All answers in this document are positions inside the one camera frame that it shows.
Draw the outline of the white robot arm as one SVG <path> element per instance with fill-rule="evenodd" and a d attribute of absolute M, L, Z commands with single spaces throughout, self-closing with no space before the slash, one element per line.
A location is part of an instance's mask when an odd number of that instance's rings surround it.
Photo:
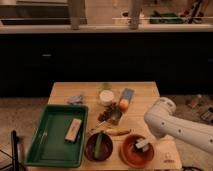
<path fill-rule="evenodd" d="M 156 138 L 173 136 L 213 154 L 213 126 L 175 117 L 175 111 L 176 104 L 171 99 L 157 99 L 144 114 L 150 132 Z"/>

